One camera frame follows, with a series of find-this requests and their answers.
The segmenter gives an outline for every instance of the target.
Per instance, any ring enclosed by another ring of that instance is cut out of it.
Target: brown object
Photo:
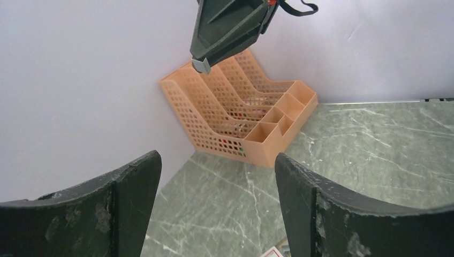
[[[270,81],[250,51],[160,81],[196,150],[272,168],[318,104],[302,81]]]

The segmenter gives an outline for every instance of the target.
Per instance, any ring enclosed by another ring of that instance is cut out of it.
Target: marble countertop
[[[320,105],[286,153],[361,194],[454,202],[454,103]],[[285,237],[273,169],[195,153],[156,196],[142,257],[260,256]]]

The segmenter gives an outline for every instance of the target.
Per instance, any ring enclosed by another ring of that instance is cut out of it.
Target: white card with red border
[[[268,250],[260,257],[284,257],[284,256],[282,256],[278,249],[275,246],[273,246],[270,250]]]

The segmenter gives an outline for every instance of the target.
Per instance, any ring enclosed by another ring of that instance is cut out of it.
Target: small square compartment
[[[302,81],[295,81],[287,93],[293,95],[300,103],[308,105],[315,92],[307,87]]]
[[[293,125],[293,121],[288,116],[284,116],[279,121],[278,125],[279,129],[281,130],[282,136],[284,136],[287,130],[289,130],[290,126]]]
[[[279,99],[276,106],[292,120],[296,120],[304,109],[304,105],[293,95],[288,93],[285,93],[281,99]]]
[[[284,113],[281,110],[273,107],[268,113],[262,118],[262,122],[271,122],[271,123],[278,123],[282,117],[284,117]]]
[[[263,143],[276,127],[277,124],[274,123],[260,122],[251,130],[245,140]]]

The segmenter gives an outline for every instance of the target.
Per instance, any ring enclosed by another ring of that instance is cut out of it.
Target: perforated basket
[[[197,150],[264,167],[274,166],[318,104],[301,81],[270,81],[248,50],[210,74],[188,63],[160,85]]]

